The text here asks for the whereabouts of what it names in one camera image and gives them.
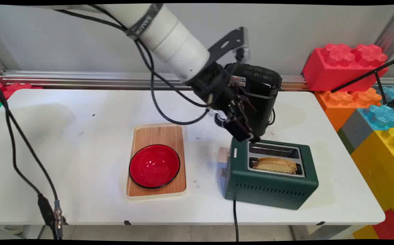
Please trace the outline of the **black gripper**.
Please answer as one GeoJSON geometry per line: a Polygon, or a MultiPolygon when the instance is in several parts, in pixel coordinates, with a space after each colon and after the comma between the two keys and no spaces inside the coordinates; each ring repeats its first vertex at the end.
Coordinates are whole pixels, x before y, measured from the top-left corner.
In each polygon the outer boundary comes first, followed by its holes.
{"type": "Polygon", "coordinates": [[[205,109],[205,113],[210,110],[225,112],[223,127],[233,138],[239,142],[256,143],[260,137],[250,124],[250,118],[256,113],[256,109],[249,101],[245,88],[239,82],[231,81],[233,76],[245,77],[243,71],[247,67],[247,63],[231,63],[222,68],[214,62],[187,81],[186,85],[206,102],[199,104],[199,107],[205,109]]]}

